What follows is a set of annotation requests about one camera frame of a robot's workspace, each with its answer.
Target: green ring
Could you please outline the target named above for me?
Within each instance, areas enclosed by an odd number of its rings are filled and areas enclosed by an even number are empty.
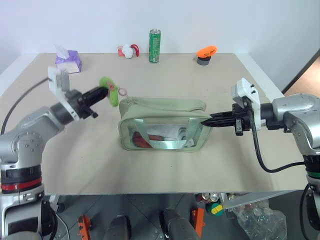
[[[308,175],[310,177],[314,177],[314,178],[319,178],[320,179],[320,172],[312,172],[312,171],[307,171]]]

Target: table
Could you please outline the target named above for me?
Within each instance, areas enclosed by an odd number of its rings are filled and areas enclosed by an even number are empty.
[[[108,76],[130,96],[200,99],[207,113],[230,111],[231,87],[241,78],[255,84],[261,103],[263,90],[232,53],[217,53],[208,66],[200,66],[191,53],[162,54],[157,64],[147,54],[125,59],[113,53],[80,54],[83,71],[70,75],[71,88],[86,92]],[[31,85],[45,78],[55,54],[39,54],[0,98],[0,120]],[[14,110],[7,131],[27,114],[57,102],[47,84],[31,92]],[[47,194],[269,192],[303,189],[303,166],[279,173],[260,167],[251,132],[236,136],[233,127],[215,128],[199,152],[126,151],[118,133],[120,113],[107,99],[93,109],[96,119],[67,125],[46,145],[42,177]],[[291,134],[282,130],[258,133],[265,164],[276,168],[302,161]]]

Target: black wire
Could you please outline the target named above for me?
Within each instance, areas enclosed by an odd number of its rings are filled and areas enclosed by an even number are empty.
[[[17,101],[15,101],[15,103],[12,105],[12,107],[10,108],[9,112],[7,113],[7,115],[5,116],[5,119],[3,121],[2,127],[1,127],[1,132],[0,132],[0,136],[3,135],[5,133],[6,130],[6,126],[9,120],[10,115],[12,114],[12,112],[14,111],[14,109],[16,108],[16,106],[20,103],[20,101],[28,95],[28,93],[30,93],[33,89],[35,89],[36,87],[38,87],[39,85],[43,84],[44,82],[46,82],[49,78],[46,77],[45,79],[41,80],[40,82],[36,83],[35,85],[33,85],[32,87],[30,87],[24,94],[21,95],[21,97],[18,98]]]
[[[304,216],[303,216],[303,205],[304,205],[304,200],[307,195],[308,189],[309,189],[309,184],[307,184],[303,190],[303,193],[300,199],[300,205],[299,205],[300,227],[301,227],[302,235],[304,236],[305,240],[311,240],[310,238],[308,238],[306,234],[305,225],[304,225]]]
[[[50,209],[51,209],[52,220],[53,220],[53,230],[52,230],[52,233],[50,235],[49,240],[54,240],[54,238],[57,234],[57,230],[58,230],[58,219],[57,219],[55,211],[51,207],[50,207]]]
[[[282,171],[284,169],[287,169],[287,168],[290,168],[290,167],[294,167],[294,166],[299,166],[299,165],[304,165],[305,164],[303,161],[299,161],[299,162],[293,162],[293,163],[278,167],[276,169],[267,168],[266,165],[264,164],[264,161],[262,159],[261,152],[260,152],[258,134],[257,134],[256,125],[255,125],[254,113],[251,110],[249,110],[248,112],[251,112],[250,122],[251,122],[251,127],[252,127],[252,135],[253,135],[253,142],[254,142],[254,148],[255,148],[256,157],[258,158],[258,162],[259,162],[259,164],[260,164],[260,166],[262,167],[263,170],[265,170],[266,172],[272,174],[272,173],[280,172],[280,171]]]

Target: tissue box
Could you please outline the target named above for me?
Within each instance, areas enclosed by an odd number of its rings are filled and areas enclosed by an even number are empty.
[[[81,72],[82,63],[78,51],[69,50],[69,58],[56,57],[55,64],[60,70],[66,70],[69,74]]]

